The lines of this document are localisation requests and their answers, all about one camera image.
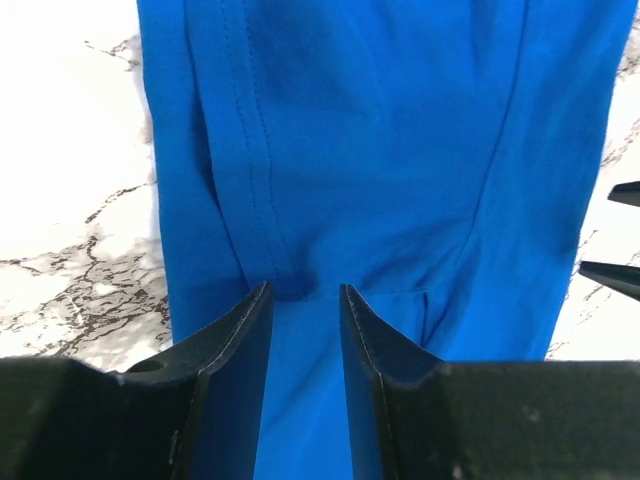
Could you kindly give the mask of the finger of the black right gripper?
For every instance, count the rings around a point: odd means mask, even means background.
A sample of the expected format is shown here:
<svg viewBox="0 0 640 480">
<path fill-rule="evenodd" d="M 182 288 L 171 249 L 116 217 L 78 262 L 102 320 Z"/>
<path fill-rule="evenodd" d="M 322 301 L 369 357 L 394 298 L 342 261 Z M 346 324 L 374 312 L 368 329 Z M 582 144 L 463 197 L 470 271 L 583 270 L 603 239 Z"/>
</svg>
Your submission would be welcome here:
<svg viewBox="0 0 640 480">
<path fill-rule="evenodd" d="M 582 261 L 579 274 L 636 301 L 640 300 L 640 268 L 592 261 Z"/>
<path fill-rule="evenodd" d="M 613 202 L 640 206 L 640 182 L 627 182 L 615 185 L 608 195 L 608 199 Z"/>
</svg>

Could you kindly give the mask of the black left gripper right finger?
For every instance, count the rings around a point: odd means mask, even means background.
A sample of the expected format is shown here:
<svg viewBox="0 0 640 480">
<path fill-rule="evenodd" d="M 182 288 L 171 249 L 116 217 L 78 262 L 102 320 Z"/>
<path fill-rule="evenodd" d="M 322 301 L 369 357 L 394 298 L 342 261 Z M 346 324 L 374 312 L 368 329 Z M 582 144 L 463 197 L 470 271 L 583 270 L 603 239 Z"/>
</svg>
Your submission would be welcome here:
<svg viewBox="0 0 640 480">
<path fill-rule="evenodd" d="M 343 286 L 357 479 L 635 479 L 635 362 L 448 363 Z"/>
</svg>

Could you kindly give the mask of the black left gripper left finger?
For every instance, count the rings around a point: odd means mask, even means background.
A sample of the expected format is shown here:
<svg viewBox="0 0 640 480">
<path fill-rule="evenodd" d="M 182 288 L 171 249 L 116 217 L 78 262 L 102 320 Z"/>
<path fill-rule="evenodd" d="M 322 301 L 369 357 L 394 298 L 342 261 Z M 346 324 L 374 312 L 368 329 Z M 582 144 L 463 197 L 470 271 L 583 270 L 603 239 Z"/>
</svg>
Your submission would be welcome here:
<svg viewBox="0 0 640 480">
<path fill-rule="evenodd" d="M 5 479 L 249 479 L 254 474 L 274 295 L 124 372 L 68 357 L 1 362 Z"/>
</svg>

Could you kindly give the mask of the blue t shirt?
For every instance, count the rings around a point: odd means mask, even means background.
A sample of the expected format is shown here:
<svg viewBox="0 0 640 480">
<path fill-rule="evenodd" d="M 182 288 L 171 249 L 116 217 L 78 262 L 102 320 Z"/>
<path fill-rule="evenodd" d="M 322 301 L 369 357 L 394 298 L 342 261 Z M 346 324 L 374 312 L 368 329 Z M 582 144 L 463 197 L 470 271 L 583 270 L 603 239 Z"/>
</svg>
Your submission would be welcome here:
<svg viewBox="0 0 640 480">
<path fill-rule="evenodd" d="M 172 336 L 276 307 L 255 475 L 352 475 L 339 288 L 452 361 L 540 361 L 632 1 L 141 1 Z"/>
</svg>

